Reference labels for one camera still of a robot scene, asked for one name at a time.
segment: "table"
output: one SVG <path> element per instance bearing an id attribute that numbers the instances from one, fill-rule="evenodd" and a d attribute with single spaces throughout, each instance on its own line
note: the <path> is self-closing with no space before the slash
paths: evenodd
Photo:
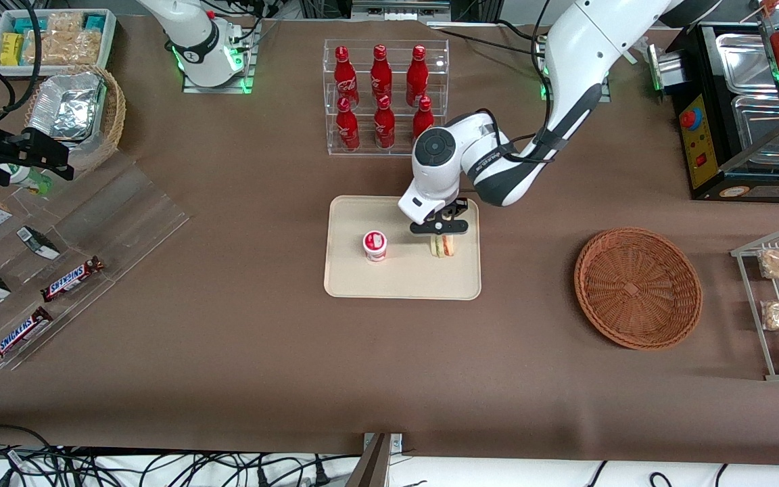
<path id="1" fill-rule="evenodd" d="M 405 158 L 327 155 L 323 39 L 443 36 L 416 22 L 282 22 L 251 95 L 183 95 L 160 25 L 122 18 L 121 148 L 192 218 L 0 371 L 0 421 L 83 446 L 352 453 L 362 432 L 386 430 L 419 455 L 779 463 L 779 384 L 761 380 L 728 255 L 779 230 L 779 206 L 690 200 L 674 113 L 645 64 L 615 65 L 614 101 L 519 203 L 480 204 L 476 300 L 325 293 L 331 200 L 401 195 L 411 175 Z M 450 41 L 451 115 L 491 108 L 508 135 L 541 125 L 525 55 Z M 699 271 L 701 324 L 673 349 L 619 348 L 575 302 L 579 250 L 622 225 L 666 235 Z"/>

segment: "clear acrylic shelf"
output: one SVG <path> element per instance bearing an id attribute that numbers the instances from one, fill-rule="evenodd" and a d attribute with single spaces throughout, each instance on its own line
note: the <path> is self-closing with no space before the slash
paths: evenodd
<path id="1" fill-rule="evenodd" d="M 3 203 L 12 217 L 0 225 L 0 275 L 11 294 L 0 299 L 0 340 L 39 306 L 53 321 L 6 354 L 0 368 L 18 367 L 188 220 L 122 152 L 74 181 L 56 180 L 46 195 L 18 190 Z M 49 260 L 31 252 L 16 235 L 24 225 L 45 234 L 61 255 Z M 102 271 L 43 301 L 41 289 L 92 256 L 104 263 Z"/>
<path id="2" fill-rule="evenodd" d="M 374 114 L 377 103 L 371 95 L 371 64 L 377 44 L 387 47 L 387 61 L 392 69 L 392 111 L 396 114 L 396 144 L 381 149 L 375 144 Z M 327 150 L 329 154 L 346 156 L 406 156 L 413 150 L 413 120 L 417 109 L 405 102 L 408 66 L 414 46 L 426 47 L 426 66 L 429 67 L 429 87 L 426 93 L 432 99 L 435 124 L 446 121 L 446 103 L 449 99 L 449 41 L 382 41 L 362 39 L 327 39 L 324 41 L 324 107 L 327 114 Z M 359 104 L 353 109 L 359 125 L 360 147 L 349 152 L 338 136 L 335 118 L 338 113 L 338 92 L 335 85 L 335 49 L 346 46 L 350 63 L 356 71 Z"/>

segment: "red bottle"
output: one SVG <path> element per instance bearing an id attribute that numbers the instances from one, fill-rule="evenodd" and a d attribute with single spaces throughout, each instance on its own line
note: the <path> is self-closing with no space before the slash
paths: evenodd
<path id="1" fill-rule="evenodd" d="M 338 99 L 336 124 L 344 148 L 349 152 L 359 148 L 359 125 L 356 123 L 356 115 L 350 111 L 350 101 L 347 98 Z"/>
<path id="2" fill-rule="evenodd" d="M 350 64 L 350 56 L 347 47 L 336 47 L 336 87 L 338 96 L 346 98 L 350 102 L 351 108 L 356 108 L 359 104 L 359 90 L 356 89 L 356 69 Z"/>
<path id="3" fill-rule="evenodd" d="M 390 109 L 390 97 L 377 99 L 375 112 L 375 143 L 381 149 L 389 149 L 396 142 L 396 115 Z"/>
<path id="4" fill-rule="evenodd" d="M 433 124 L 435 115 L 432 114 L 432 99 L 423 95 L 420 98 L 420 109 L 414 114 L 414 141 Z"/>
<path id="5" fill-rule="evenodd" d="M 420 96 L 426 93 L 429 86 L 429 67 L 426 66 L 426 47 L 417 44 L 414 46 L 414 60 L 408 68 L 408 93 L 405 96 L 408 105 L 416 107 Z"/>
<path id="6" fill-rule="evenodd" d="M 392 69 L 387 62 L 387 47 L 383 44 L 375 46 L 375 61 L 371 65 L 371 93 L 375 99 L 386 95 L 392 101 Z"/>

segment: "wicker basket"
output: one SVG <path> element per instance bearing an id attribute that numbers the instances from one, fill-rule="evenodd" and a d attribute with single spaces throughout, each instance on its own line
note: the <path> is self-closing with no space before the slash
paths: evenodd
<path id="1" fill-rule="evenodd" d="M 616 228 L 592 238 L 575 262 L 575 294 L 613 342 L 669 348 L 699 323 L 702 289 L 684 253 L 661 235 Z"/>
<path id="2" fill-rule="evenodd" d="M 118 83 L 108 71 L 97 66 L 92 65 L 80 65 L 73 66 L 68 69 L 65 74 L 80 74 L 80 73 L 95 73 L 104 78 L 106 86 L 108 86 L 108 93 L 106 93 L 104 99 L 104 112 L 101 115 L 101 132 L 104 135 L 104 139 L 95 150 L 91 152 L 72 152 L 68 158 L 68 163 L 77 170 L 92 170 L 99 166 L 102 162 L 107 160 L 118 147 L 118 142 L 122 136 L 122 129 L 124 128 L 124 95 L 122 89 L 118 86 Z M 34 110 L 34 103 L 38 99 L 39 89 L 35 89 L 28 101 L 28 111 L 26 113 L 26 124 L 28 126 L 28 119 L 32 115 Z"/>

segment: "stainless steel tray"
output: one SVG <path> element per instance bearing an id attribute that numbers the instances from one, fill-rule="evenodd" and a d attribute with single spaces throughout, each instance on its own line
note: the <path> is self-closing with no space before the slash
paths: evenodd
<path id="1" fill-rule="evenodd" d="M 777 93 L 760 34 L 723 34 L 715 41 L 726 86 L 736 95 Z"/>
<path id="2" fill-rule="evenodd" d="M 776 96 L 736 96 L 732 100 L 732 111 L 735 114 L 741 147 L 745 149 L 779 126 L 779 99 Z M 761 148 L 751 161 L 779 166 L 779 138 Z"/>

